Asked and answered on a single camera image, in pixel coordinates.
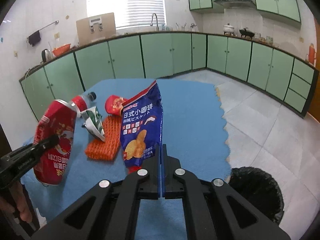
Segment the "human hand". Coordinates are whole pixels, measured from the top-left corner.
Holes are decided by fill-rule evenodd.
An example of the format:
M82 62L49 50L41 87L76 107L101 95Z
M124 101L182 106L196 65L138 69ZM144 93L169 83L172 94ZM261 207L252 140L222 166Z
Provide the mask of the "human hand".
M14 184L10 188L10 192L15 203L17 204L17 209L20 212L21 220L30 223L32 221L32 214L29 210L26 198L23 194L21 183L18 181L14 182ZM0 196L0 210L13 213L14 207Z

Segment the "white blinds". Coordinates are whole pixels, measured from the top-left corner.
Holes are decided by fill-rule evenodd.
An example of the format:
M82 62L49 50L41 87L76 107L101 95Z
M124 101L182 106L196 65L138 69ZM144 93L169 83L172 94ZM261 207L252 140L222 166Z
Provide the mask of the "white blinds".
M87 0L88 17L109 12L115 14L116 28L150 25L154 12L159 25L165 24L163 0Z

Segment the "white pot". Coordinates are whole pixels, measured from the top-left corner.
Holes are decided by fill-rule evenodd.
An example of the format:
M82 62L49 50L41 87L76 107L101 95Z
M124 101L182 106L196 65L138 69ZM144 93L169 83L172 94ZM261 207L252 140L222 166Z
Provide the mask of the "white pot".
M227 24L227 25L224 25L223 32L224 33L234 33L235 32L235 28L233 26Z

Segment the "faucet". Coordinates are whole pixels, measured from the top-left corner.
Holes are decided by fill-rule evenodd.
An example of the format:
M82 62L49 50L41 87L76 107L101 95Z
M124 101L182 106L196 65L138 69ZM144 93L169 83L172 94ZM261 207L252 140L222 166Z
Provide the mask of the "faucet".
M152 22L153 22L153 15L155 15L156 16L156 22L157 22L157 32L159 31L159 25L158 25L158 17L157 17L157 15L155 14L155 13L153 13L152 14L152 18L151 18L151 24L150 24L150 26L153 26L153 24L152 24Z

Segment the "orange knitted cloth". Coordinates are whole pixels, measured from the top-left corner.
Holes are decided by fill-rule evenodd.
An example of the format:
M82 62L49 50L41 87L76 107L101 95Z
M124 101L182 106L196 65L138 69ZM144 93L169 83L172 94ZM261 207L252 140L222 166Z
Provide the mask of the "orange knitted cloth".
M120 146L121 117L109 115L103 120L105 140L93 139L85 149L85 154L92 159L112 161Z

